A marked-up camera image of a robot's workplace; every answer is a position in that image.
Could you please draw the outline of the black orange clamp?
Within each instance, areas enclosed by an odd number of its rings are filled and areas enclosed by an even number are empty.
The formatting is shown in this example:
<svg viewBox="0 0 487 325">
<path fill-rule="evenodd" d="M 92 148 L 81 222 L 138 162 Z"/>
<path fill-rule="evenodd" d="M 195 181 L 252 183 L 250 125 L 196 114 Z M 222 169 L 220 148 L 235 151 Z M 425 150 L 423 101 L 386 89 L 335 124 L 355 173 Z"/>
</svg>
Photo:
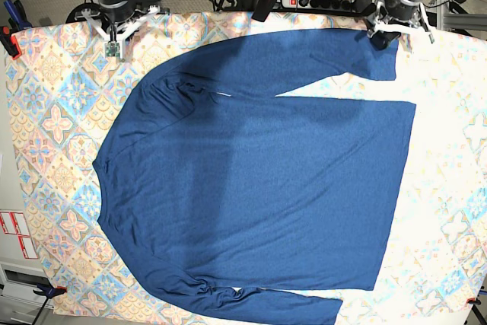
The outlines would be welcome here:
<svg viewBox="0 0 487 325">
<path fill-rule="evenodd" d="M 33 290 L 33 293 L 39 296 L 43 296 L 47 299 L 53 299 L 54 297 L 64 295 L 67 292 L 65 287 L 52 287 L 51 285 L 37 284 L 37 288 Z"/>
<path fill-rule="evenodd" d="M 467 300 L 467 304 L 480 306 L 482 304 L 482 302 L 479 298 L 470 298 Z"/>
</svg>

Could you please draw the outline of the black round base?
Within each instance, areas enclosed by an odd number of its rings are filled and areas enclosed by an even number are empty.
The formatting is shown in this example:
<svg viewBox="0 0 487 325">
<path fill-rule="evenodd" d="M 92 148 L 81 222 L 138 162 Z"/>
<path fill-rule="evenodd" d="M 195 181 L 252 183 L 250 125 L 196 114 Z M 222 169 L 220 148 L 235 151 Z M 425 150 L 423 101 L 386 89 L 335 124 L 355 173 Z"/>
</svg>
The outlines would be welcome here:
<svg viewBox="0 0 487 325">
<path fill-rule="evenodd" d="M 100 6 L 94 3 L 83 3 L 75 7 L 66 18 L 66 23 L 76 23 L 86 20 L 84 13 L 88 14 L 93 19 L 99 19 L 101 16 Z"/>
</svg>

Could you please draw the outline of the patterned tile tablecloth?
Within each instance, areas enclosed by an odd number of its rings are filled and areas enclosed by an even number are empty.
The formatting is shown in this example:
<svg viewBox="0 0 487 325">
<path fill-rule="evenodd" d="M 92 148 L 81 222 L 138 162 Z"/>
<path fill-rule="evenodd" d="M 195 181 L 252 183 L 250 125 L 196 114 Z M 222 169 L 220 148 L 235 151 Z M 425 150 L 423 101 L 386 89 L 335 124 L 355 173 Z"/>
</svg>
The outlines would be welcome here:
<svg viewBox="0 0 487 325">
<path fill-rule="evenodd" d="M 21 56 L 4 57 L 4 119 L 25 201 L 25 217 L 47 277 L 68 291 L 57 314 L 156 324 L 209 324 L 152 298 L 101 234 L 100 188 L 92 168 L 105 135 L 138 81 L 160 63 L 199 46 L 256 33 L 356 29 L 359 21 L 314 14 L 172 14 L 135 36 L 129 60 L 108 59 L 87 24 L 17 34 Z M 381 87 L 351 75 L 312 84 L 304 95 L 382 99 L 417 106 L 418 127 L 387 252 L 371 292 L 341 298 L 340 324 L 461 324 L 468 300 L 486 287 L 486 44 L 444 31 L 434 43 L 403 37 L 399 84 Z"/>
</svg>

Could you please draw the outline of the black orange clamp lower left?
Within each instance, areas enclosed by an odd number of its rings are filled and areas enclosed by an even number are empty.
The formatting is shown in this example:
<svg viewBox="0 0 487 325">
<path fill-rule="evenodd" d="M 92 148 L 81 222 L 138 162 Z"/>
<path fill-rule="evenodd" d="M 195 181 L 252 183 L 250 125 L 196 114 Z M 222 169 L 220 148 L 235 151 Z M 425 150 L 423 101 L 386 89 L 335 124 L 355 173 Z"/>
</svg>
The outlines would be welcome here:
<svg viewBox="0 0 487 325">
<path fill-rule="evenodd" d="M 37 288 L 33 290 L 33 293 L 39 296 L 43 296 L 47 299 L 53 299 L 54 297 L 64 295 L 67 292 L 65 287 L 52 287 L 51 285 L 37 284 Z"/>
</svg>

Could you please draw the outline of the red white labels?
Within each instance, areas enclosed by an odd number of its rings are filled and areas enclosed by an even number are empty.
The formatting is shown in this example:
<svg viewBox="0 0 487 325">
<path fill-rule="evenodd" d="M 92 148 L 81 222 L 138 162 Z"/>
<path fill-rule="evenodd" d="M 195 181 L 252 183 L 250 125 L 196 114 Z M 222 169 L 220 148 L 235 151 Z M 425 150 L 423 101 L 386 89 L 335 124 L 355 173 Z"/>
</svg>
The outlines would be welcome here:
<svg viewBox="0 0 487 325">
<path fill-rule="evenodd" d="M 23 212 L 1 211 L 1 227 L 4 235 L 16 238 L 24 259 L 39 258 Z"/>
</svg>

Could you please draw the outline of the blue orange clamp upper left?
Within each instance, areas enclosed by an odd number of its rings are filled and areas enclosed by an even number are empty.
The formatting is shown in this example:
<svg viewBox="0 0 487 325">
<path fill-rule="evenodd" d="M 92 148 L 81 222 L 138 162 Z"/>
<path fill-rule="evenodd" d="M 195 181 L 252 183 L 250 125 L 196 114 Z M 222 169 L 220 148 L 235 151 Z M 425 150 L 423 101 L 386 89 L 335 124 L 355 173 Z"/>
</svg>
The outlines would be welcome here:
<svg viewBox="0 0 487 325">
<path fill-rule="evenodd" d="M 10 15 L 8 26 L 1 26 L 1 43 L 8 55 L 13 59 L 18 59 L 22 52 L 19 42 L 15 36 L 17 32 L 32 28 L 32 24 L 27 20 L 27 16 L 20 0 L 5 0 L 4 6 Z"/>
</svg>

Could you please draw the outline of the blue long-sleeve T-shirt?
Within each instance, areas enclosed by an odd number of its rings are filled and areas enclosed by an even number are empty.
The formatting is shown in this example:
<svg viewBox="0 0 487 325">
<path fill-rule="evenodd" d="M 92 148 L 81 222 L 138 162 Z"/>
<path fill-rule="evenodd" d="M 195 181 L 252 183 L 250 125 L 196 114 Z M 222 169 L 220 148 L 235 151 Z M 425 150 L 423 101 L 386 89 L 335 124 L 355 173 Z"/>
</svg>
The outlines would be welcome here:
<svg viewBox="0 0 487 325">
<path fill-rule="evenodd" d="M 208 317 L 332 324 L 373 289 L 415 105 L 292 97 L 350 73 L 392 84 L 365 32 L 262 33 L 201 46 L 132 89 L 94 160 L 98 224 L 138 283 Z"/>
</svg>

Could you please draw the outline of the black mount post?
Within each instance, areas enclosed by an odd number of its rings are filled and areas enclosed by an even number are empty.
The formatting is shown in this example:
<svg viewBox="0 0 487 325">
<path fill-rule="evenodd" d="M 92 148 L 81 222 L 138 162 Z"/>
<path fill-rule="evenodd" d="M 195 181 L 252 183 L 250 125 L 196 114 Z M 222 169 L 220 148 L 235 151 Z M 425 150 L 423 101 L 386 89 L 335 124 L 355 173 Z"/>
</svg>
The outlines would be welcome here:
<svg viewBox="0 0 487 325">
<path fill-rule="evenodd" d="M 277 1 L 278 0 L 258 0 L 251 18 L 258 22 L 264 22 Z"/>
</svg>

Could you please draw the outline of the black orange clamp lower right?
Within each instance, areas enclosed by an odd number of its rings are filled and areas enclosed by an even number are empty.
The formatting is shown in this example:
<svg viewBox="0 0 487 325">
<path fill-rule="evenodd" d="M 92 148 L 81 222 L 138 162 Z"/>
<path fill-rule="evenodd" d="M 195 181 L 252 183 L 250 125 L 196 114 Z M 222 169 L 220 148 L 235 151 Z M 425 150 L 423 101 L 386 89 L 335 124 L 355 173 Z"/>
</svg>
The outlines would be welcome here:
<svg viewBox="0 0 487 325">
<path fill-rule="evenodd" d="M 479 298 L 470 298 L 467 300 L 467 304 L 480 306 L 482 304 L 482 302 Z"/>
</svg>

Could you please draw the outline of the white power strip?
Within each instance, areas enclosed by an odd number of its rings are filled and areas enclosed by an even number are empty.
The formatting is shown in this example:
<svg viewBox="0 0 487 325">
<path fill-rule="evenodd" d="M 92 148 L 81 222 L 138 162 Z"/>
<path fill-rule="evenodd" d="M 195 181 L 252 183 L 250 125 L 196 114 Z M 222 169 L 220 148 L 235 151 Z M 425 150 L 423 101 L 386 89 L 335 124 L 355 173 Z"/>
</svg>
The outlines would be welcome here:
<svg viewBox="0 0 487 325">
<path fill-rule="evenodd" d="M 280 6 L 293 11 L 355 11 L 355 3 L 352 0 L 281 0 Z"/>
</svg>

